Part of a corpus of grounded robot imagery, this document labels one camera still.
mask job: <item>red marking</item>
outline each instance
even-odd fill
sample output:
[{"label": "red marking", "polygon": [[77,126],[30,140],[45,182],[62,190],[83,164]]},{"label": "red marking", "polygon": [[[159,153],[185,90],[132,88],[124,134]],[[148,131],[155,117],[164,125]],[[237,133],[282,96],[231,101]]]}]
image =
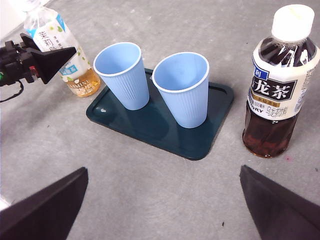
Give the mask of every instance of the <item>red marking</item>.
[{"label": "red marking", "polygon": [[35,66],[30,66],[29,70],[31,72],[31,75],[35,75],[37,78],[39,77],[39,73],[38,73],[38,71],[37,71]]}]

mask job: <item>tray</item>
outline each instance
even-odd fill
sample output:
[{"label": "tray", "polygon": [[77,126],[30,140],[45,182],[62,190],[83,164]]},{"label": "tray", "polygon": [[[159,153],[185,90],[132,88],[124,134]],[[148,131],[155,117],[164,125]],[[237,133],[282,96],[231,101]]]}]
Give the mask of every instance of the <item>tray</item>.
[{"label": "tray", "polygon": [[178,125],[170,113],[151,80],[152,72],[145,69],[150,94],[145,107],[127,110],[106,86],[86,110],[87,117],[97,124],[183,158],[204,158],[232,104],[233,90],[209,82],[207,118],[202,125],[187,129]]}]

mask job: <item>oolong tea bottle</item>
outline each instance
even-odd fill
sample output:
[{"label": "oolong tea bottle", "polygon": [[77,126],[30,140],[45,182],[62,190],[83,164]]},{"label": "oolong tea bottle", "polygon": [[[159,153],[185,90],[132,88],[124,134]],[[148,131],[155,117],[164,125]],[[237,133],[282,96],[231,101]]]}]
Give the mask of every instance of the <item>oolong tea bottle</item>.
[{"label": "oolong tea bottle", "polygon": [[320,59],[319,48],[308,37],[314,15],[305,5],[280,8],[274,15],[271,36],[253,51],[254,73],[242,139],[258,156],[275,157],[288,147]]},{"label": "oolong tea bottle", "polygon": [[40,0],[20,0],[20,3],[26,12],[24,28],[42,52],[75,47],[75,56],[59,70],[61,79],[79,97],[94,94],[101,80],[61,15],[41,6]]}]

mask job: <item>ribbed cup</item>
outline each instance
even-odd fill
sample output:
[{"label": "ribbed cup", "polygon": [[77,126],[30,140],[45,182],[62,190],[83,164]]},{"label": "ribbed cup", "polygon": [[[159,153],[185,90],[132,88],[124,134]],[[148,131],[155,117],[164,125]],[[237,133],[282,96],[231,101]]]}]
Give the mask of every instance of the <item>ribbed cup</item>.
[{"label": "ribbed cup", "polygon": [[149,90],[141,49],[132,42],[119,42],[103,49],[94,59],[93,68],[128,110],[143,108]]},{"label": "ribbed cup", "polygon": [[209,62],[195,52],[179,52],[163,59],[152,81],[176,122],[184,128],[200,126],[207,118]]}]

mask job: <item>bottle label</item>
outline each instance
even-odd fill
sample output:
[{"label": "bottle label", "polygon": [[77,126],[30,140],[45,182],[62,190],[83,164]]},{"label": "bottle label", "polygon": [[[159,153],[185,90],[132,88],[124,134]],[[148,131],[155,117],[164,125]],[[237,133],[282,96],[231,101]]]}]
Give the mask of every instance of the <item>bottle label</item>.
[{"label": "bottle label", "polygon": [[268,120],[284,120],[301,109],[311,75],[320,60],[319,48],[307,64],[294,67],[273,66],[259,56],[262,41],[253,51],[253,78],[247,100],[251,110]]},{"label": "bottle label", "polygon": [[42,52],[75,47],[77,51],[75,56],[59,70],[60,77],[64,82],[68,83],[69,88],[75,94],[78,93],[78,89],[82,88],[82,86],[91,84],[86,84],[86,79],[82,81],[83,83],[79,80],[79,77],[84,75],[91,68],[91,65],[60,14],[57,14],[55,20],[48,22],[44,26],[36,29],[27,29],[26,31]]}]

